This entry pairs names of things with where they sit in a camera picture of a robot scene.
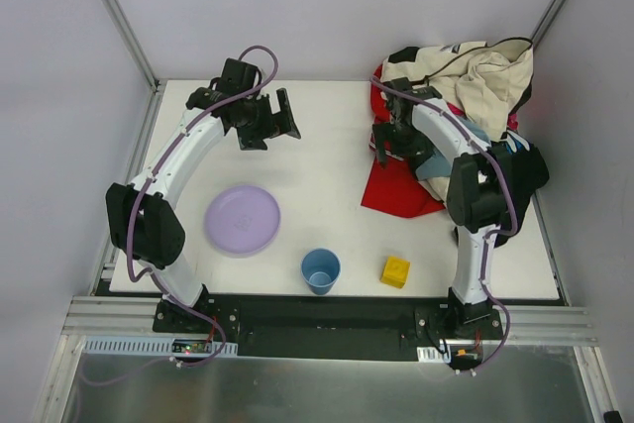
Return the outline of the grey-blue cloth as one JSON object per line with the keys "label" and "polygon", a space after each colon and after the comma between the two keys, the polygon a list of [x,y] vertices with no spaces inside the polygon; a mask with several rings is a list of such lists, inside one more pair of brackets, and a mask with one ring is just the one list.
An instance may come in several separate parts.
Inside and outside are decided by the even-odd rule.
{"label": "grey-blue cloth", "polygon": [[[463,117],[459,117],[458,121],[488,146],[491,145],[491,139],[481,127]],[[434,147],[432,154],[426,160],[412,160],[409,167],[418,181],[431,178],[449,178],[455,158],[456,156],[443,155],[437,147]]]}

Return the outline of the cream and black jacket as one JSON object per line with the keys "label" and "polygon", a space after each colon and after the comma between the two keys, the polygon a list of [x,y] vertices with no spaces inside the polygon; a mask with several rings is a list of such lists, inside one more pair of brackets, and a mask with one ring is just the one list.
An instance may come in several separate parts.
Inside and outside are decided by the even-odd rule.
{"label": "cream and black jacket", "polygon": [[381,66],[380,80],[407,78],[412,86],[434,87],[450,105],[465,113],[487,137],[500,141],[531,95],[533,43],[514,37],[488,44],[465,42],[407,47]]}

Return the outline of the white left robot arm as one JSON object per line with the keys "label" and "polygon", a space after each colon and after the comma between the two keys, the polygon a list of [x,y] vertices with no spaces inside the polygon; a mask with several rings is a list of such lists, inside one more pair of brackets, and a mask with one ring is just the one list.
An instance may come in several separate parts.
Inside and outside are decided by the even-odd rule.
{"label": "white left robot arm", "polygon": [[230,130],[243,151],[266,150],[268,139],[301,137],[287,91],[269,96],[247,90],[235,96],[200,87],[189,96],[180,122],[155,158],[128,184],[113,183],[106,192],[110,240],[127,261],[128,278],[149,275],[163,296],[193,307],[204,285],[184,255],[185,231],[175,208],[189,178]]}

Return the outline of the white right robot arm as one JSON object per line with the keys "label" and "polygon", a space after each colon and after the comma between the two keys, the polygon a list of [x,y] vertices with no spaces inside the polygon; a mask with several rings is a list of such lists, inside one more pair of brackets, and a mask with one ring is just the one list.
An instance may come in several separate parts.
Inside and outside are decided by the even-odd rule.
{"label": "white right robot arm", "polygon": [[459,251],[451,294],[463,306],[493,300],[487,268],[497,235],[514,235],[518,221],[505,174],[507,150],[496,152],[470,131],[435,92],[386,88],[390,119],[372,126],[375,156],[428,157],[438,150],[451,165],[446,208],[458,231]]}

